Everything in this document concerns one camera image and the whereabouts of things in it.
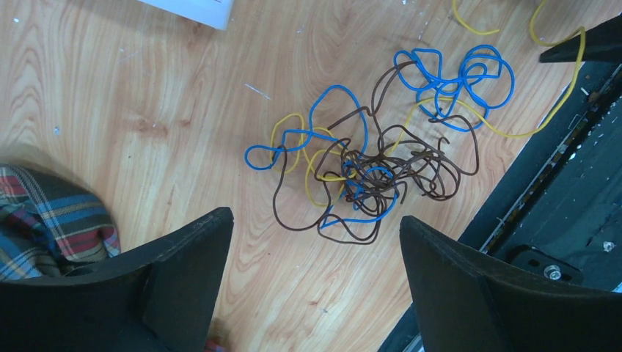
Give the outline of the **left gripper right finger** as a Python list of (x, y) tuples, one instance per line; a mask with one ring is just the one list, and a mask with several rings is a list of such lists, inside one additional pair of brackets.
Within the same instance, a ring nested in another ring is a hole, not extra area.
[(400, 247), (426, 351), (619, 351), (621, 295), (556, 282), (405, 216)]

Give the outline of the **white plastic bin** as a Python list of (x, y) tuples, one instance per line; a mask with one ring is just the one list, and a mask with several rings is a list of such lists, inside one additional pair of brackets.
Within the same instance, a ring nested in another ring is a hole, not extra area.
[(218, 30), (225, 30), (230, 21), (234, 0), (140, 0)]

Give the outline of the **plaid cloth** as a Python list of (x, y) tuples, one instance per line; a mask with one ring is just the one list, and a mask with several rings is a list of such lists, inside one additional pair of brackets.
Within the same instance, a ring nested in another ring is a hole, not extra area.
[(1, 280), (61, 277), (121, 251), (96, 195), (56, 175), (1, 165)]

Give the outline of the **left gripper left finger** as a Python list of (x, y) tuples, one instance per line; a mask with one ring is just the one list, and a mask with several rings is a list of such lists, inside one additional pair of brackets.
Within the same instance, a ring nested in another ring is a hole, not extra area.
[(233, 213), (186, 226), (62, 277), (1, 284), (3, 351), (202, 351)]

